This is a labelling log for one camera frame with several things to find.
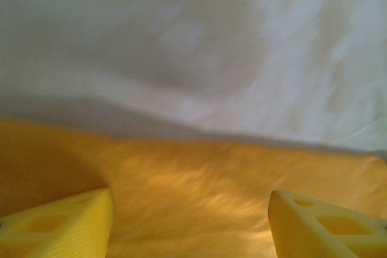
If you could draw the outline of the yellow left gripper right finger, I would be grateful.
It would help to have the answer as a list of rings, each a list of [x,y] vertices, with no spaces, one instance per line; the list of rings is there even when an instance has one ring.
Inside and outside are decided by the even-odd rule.
[[[273,191],[268,221],[278,257],[386,257],[386,220]]]

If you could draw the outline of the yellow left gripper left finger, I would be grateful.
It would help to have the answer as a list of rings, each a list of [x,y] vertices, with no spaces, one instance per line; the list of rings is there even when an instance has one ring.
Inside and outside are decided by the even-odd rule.
[[[1,257],[105,257],[114,220],[110,189],[1,217]]]

